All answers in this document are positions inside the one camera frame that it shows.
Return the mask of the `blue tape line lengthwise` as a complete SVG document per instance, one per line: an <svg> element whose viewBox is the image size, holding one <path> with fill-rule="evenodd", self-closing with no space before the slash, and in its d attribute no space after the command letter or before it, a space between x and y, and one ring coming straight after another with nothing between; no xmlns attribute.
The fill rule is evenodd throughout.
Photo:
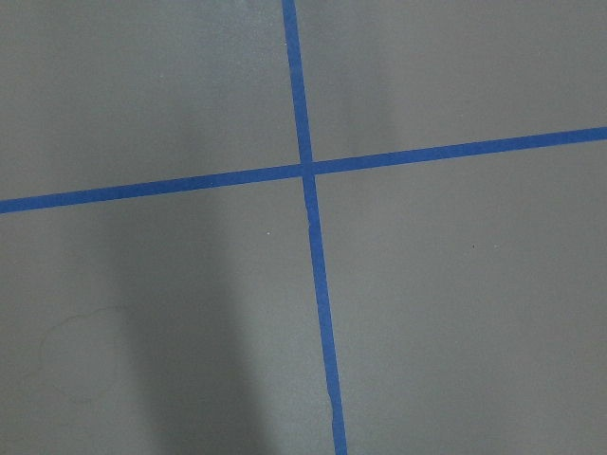
<svg viewBox="0 0 607 455"><path fill-rule="evenodd" d="M322 242L316 176L313 170L314 157L304 86L304 65L296 4L293 1L284 1L282 3L282 11L298 153L302 167L303 198L308 222L310 258L319 319L322 359L331 411L334 452L346 454L348 452L346 426L341 400L339 364L334 339L330 293Z"/></svg>

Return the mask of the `blue tape line crosswise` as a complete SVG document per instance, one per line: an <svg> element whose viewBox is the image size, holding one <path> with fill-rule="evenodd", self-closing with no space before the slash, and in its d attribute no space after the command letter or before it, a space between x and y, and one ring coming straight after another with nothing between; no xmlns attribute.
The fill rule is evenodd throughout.
<svg viewBox="0 0 607 455"><path fill-rule="evenodd" d="M90 190L67 191L6 199L1 202L1 212L3 214L8 214L37 209L53 209L161 194L199 191L299 178L307 173L314 175L346 173L475 155L492 155L586 142L597 142L605 139L605 127L532 136L517 136L384 154L328 159L314 161L309 164L290 164L229 173L199 175Z"/></svg>

